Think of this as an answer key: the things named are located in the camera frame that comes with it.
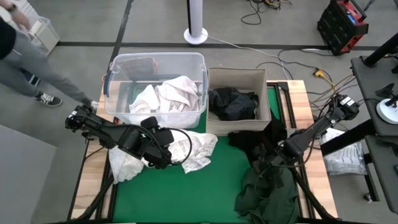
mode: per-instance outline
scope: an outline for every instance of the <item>white round object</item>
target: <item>white round object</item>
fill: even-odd
[[[390,124],[398,124],[398,107],[386,106],[390,99],[382,100],[376,106],[377,113],[385,122]]]
[[[202,28],[202,35],[199,35],[198,37],[192,37],[192,35],[189,33],[189,29],[186,29],[184,32],[184,39],[193,45],[199,45],[204,43],[207,40],[207,30],[205,28]]]

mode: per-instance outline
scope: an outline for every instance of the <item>concrete floor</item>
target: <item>concrete floor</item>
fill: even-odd
[[[31,0],[36,11],[48,17],[62,42],[115,43],[127,0]],[[209,35],[234,44],[267,45],[323,45],[316,31],[316,21],[328,0],[294,0],[293,5],[283,5],[282,10],[269,10],[261,14],[259,26],[243,24],[240,18],[252,12],[245,0],[204,0],[204,26]],[[183,32],[187,28],[184,0],[134,0],[128,18],[123,42],[185,43]],[[378,46],[398,30],[398,9],[392,0],[376,1],[367,12],[369,34],[359,42],[361,46]],[[209,39],[208,43],[218,43]],[[279,50],[263,49],[268,54]],[[89,97],[98,100],[101,76],[106,72],[114,47],[56,47],[50,61],[57,70]],[[124,48],[119,54],[136,52],[199,52],[206,58],[207,67],[254,68],[261,62],[278,62],[250,50],[198,49],[198,48]],[[326,70],[334,82],[351,73],[349,60],[371,52],[353,51],[340,57],[321,57],[299,51],[286,51],[282,58]],[[285,79],[277,65],[267,64],[269,80]],[[305,80],[308,91],[329,88],[325,81],[312,77],[313,70],[299,65],[286,65],[295,79]],[[64,104],[48,109],[31,99],[20,96],[0,86],[0,124],[28,134],[57,147],[52,168],[45,182],[42,198],[32,217],[34,223],[58,222],[66,219],[75,189],[80,162],[84,153],[84,139],[64,128],[64,120],[77,102],[67,98],[52,86],[42,82],[41,90],[61,96]],[[355,100],[362,99],[358,87],[345,91]],[[352,128],[369,118],[363,106],[359,116],[343,124]],[[362,196],[367,193],[363,177],[344,175],[330,177],[339,217],[347,221],[370,223],[397,223],[398,216],[391,213],[385,203],[380,186],[381,202],[367,203]]]

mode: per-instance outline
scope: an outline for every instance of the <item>dark green clothing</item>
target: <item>dark green clothing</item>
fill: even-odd
[[[259,179],[253,168],[246,171],[242,180],[243,191],[235,201],[235,211],[241,218],[253,224],[295,223],[299,217],[297,186],[288,169],[280,168],[277,172],[283,186],[271,190],[269,183]]]

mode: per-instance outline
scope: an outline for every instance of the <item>sneaker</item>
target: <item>sneaker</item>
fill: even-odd
[[[51,107],[60,106],[62,104],[62,100],[60,98],[46,93],[42,93],[40,96],[35,97],[35,100]]]

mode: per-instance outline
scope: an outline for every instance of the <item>plastic bag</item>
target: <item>plastic bag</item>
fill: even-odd
[[[320,143],[323,144],[343,133],[344,131],[328,128],[327,133],[320,139]],[[362,144],[360,142],[356,142],[329,154],[325,156],[323,160],[325,161],[326,170],[329,175],[367,174]]]

